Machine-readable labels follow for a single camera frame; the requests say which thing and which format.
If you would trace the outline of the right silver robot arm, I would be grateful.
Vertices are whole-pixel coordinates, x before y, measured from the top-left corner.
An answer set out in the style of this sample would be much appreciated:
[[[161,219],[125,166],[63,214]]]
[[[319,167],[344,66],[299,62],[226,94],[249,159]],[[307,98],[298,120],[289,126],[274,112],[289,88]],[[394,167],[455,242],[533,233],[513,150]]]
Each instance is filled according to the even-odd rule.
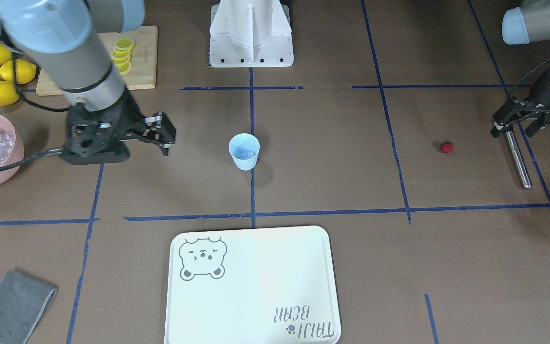
[[[174,125],[164,112],[141,113],[99,35],[139,29],[145,10],[143,0],[0,0],[0,41],[35,61],[69,103],[63,146],[32,159],[123,162],[130,156],[126,140],[169,154]]]

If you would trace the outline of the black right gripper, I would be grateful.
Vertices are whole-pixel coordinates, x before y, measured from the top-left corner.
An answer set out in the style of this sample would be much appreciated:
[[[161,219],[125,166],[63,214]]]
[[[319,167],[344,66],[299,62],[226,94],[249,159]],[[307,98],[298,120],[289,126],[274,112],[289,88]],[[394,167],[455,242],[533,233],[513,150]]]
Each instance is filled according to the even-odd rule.
[[[176,140],[176,128],[164,112],[144,117],[128,89],[111,106],[88,111],[84,104],[72,106],[66,119],[62,159],[70,165],[125,162],[130,152],[124,140],[138,139],[159,147],[168,157]]]

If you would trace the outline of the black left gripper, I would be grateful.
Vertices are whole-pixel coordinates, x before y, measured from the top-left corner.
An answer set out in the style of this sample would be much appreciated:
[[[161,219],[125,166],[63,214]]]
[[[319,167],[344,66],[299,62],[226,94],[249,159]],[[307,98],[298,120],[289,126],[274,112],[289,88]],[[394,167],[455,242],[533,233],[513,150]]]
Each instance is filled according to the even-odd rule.
[[[519,106],[501,106],[493,115],[490,134],[494,139],[511,131],[517,122],[530,120],[528,130],[541,130],[550,126],[550,72],[544,72],[530,88],[525,104]]]

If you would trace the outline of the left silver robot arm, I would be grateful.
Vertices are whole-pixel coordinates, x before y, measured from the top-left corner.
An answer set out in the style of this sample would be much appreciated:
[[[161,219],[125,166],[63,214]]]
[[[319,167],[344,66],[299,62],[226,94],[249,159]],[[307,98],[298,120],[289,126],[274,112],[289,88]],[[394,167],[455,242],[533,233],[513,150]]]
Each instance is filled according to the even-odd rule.
[[[524,0],[508,10],[502,20],[502,39],[508,45],[526,45],[550,40],[550,0]],[[508,97],[493,115],[492,137],[510,131],[513,125],[529,120],[528,137],[550,126],[550,66],[532,84],[523,100]]]

